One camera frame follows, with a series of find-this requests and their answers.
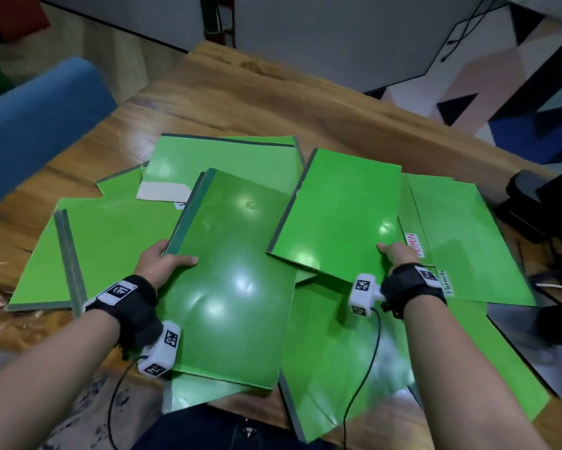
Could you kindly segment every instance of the dark blue pants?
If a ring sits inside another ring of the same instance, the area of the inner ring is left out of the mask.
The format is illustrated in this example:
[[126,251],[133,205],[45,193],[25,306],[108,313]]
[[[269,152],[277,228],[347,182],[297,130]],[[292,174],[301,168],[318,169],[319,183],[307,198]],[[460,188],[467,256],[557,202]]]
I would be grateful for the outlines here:
[[323,440],[309,445],[291,431],[201,404],[163,415],[132,450],[331,450]]

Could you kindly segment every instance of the white sensor device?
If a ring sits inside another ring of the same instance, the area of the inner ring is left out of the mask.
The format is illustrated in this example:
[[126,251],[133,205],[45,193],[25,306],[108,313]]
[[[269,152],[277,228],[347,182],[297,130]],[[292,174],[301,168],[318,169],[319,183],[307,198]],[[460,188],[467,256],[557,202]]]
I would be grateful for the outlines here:
[[386,301],[377,279],[369,273],[358,275],[350,292],[350,309],[357,316],[370,316],[376,301]]
[[166,371],[170,371],[177,358],[177,348],[181,341],[181,327],[172,320],[162,323],[163,331],[158,340],[150,346],[145,346],[141,355],[147,358],[137,364],[137,369],[144,376],[158,378]]

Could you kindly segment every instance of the white cable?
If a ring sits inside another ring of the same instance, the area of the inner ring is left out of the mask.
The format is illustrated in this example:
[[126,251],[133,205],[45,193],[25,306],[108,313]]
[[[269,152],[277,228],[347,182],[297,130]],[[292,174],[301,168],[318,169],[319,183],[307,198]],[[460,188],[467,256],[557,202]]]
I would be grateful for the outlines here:
[[560,284],[535,284],[535,286],[539,286],[539,287],[553,287],[554,289],[562,289],[562,286]]

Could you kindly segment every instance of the forearm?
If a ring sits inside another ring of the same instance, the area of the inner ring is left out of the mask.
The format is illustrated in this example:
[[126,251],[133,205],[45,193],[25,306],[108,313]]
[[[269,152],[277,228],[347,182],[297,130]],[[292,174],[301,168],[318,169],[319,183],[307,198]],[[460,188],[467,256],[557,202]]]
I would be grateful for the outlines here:
[[436,448],[547,449],[510,388],[440,300],[412,300],[404,321]]
[[36,449],[116,345],[120,325],[92,310],[0,370],[0,449]]

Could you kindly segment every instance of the wooden table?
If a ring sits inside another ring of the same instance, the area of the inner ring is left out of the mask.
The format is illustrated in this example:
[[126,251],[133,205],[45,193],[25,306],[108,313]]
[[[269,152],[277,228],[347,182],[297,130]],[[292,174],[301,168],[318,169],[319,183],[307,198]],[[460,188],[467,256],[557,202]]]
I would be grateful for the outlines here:
[[[452,176],[477,183],[493,202],[505,198],[506,183],[522,168],[547,174],[455,129],[204,42],[0,203],[0,304],[16,286],[58,199],[100,196],[95,181],[149,159],[161,133],[297,135],[306,157],[318,147],[401,164],[404,172]],[[527,273],[546,268],[544,247],[505,230]],[[69,320],[67,311],[30,318],[0,311],[0,348],[22,350]],[[115,365],[117,357],[110,358]],[[238,394],[215,404],[288,424],[277,391],[266,398]],[[554,448],[562,448],[562,401],[552,400],[536,426]],[[348,432],[353,448],[433,447],[424,414],[406,392],[352,421]],[[341,440],[338,430],[327,438]]]

